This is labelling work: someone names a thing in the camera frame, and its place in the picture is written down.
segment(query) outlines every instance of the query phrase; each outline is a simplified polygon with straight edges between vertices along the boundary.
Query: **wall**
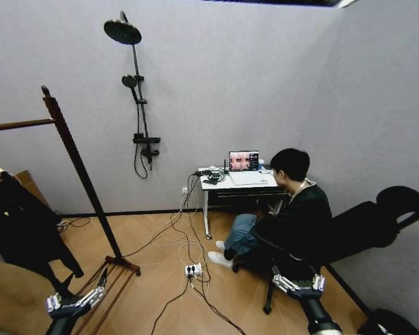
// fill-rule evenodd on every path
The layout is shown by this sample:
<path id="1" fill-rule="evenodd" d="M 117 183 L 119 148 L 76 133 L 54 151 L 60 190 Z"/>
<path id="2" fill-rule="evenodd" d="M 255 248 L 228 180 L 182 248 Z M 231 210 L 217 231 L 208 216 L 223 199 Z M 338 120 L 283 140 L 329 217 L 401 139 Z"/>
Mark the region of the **wall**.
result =
<path id="1" fill-rule="evenodd" d="M 121 76 L 131 48 L 104 21 L 124 9 L 140 29 L 148 180 L 133 171 L 135 108 Z M 332 48 L 338 10 L 206 1 L 0 1 L 0 122 L 47 117 L 57 98 L 105 211 L 174 209 L 187 176 L 228 151 L 267 160 L 297 144 Z M 28 169 L 53 209 L 91 212 L 53 126 L 0 133 L 0 165 Z"/>
<path id="2" fill-rule="evenodd" d="M 419 1 L 361 0 L 339 31 L 298 144 L 334 214 L 389 186 L 419 191 Z M 419 328 L 419 222 L 334 268 L 369 307 Z"/>

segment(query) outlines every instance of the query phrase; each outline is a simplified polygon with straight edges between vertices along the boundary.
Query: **laptop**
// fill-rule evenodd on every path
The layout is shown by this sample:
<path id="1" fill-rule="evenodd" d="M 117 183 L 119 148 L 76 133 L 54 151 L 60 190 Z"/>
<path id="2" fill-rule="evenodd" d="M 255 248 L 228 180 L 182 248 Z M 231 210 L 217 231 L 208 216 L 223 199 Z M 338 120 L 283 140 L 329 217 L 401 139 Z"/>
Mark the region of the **laptop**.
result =
<path id="1" fill-rule="evenodd" d="M 230 151 L 228 174 L 234 185 L 267 184 L 259 173 L 259 151 Z"/>

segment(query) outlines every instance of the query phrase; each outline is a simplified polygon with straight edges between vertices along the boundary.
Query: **black jacket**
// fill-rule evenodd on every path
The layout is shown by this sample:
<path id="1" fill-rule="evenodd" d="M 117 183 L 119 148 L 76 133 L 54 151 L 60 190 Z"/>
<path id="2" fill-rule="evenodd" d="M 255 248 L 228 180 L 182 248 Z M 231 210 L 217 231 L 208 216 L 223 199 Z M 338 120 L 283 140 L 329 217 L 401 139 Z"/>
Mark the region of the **black jacket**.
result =
<path id="1" fill-rule="evenodd" d="M 60 217 L 7 172 L 0 175 L 0 254 L 7 263 L 37 272 L 55 288 L 48 264 L 60 259 L 79 277 L 83 272 L 57 231 Z"/>
<path id="2" fill-rule="evenodd" d="M 319 232 L 332 219 L 328 197 L 314 184 L 289 201 L 290 197 L 276 216 L 260 219 L 257 231 L 292 256 L 305 258 L 316 252 Z"/>

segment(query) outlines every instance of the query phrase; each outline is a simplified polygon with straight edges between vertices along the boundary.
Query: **desk leg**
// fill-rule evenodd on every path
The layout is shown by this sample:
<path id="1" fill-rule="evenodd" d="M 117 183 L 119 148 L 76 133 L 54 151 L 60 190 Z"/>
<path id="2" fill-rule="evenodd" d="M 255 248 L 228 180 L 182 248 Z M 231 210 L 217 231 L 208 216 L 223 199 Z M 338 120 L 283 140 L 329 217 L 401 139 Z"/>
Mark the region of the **desk leg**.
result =
<path id="1" fill-rule="evenodd" d="M 205 191 L 205 200 L 203 202 L 203 223 L 205 224 L 205 235 L 207 239 L 212 239 L 210 228 L 208 227 L 208 193 Z"/>

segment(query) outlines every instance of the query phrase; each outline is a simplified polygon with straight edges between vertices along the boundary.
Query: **robotic hand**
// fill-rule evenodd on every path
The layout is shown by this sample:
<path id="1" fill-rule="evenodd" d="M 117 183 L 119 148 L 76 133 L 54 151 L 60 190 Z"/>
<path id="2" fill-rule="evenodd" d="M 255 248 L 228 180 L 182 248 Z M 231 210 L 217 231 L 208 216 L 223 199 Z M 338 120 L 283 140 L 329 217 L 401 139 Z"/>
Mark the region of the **robotic hand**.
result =
<path id="1" fill-rule="evenodd" d="M 341 329 L 335 323 L 328 312 L 320 303 L 321 295 L 324 291 L 325 277 L 319 274 L 311 281 L 289 281 L 279 273 L 278 267 L 272 268 L 273 283 L 289 297 L 299 301 L 306 314 L 309 326 L 307 329 L 311 335 L 341 335 Z"/>
<path id="2" fill-rule="evenodd" d="M 83 297 L 62 299 L 59 293 L 49 296 L 45 300 L 45 306 L 53 322 L 46 335 L 71 334 L 76 321 L 100 302 L 105 294 L 104 287 L 106 282 L 107 269 L 104 269 L 98 285 Z"/>

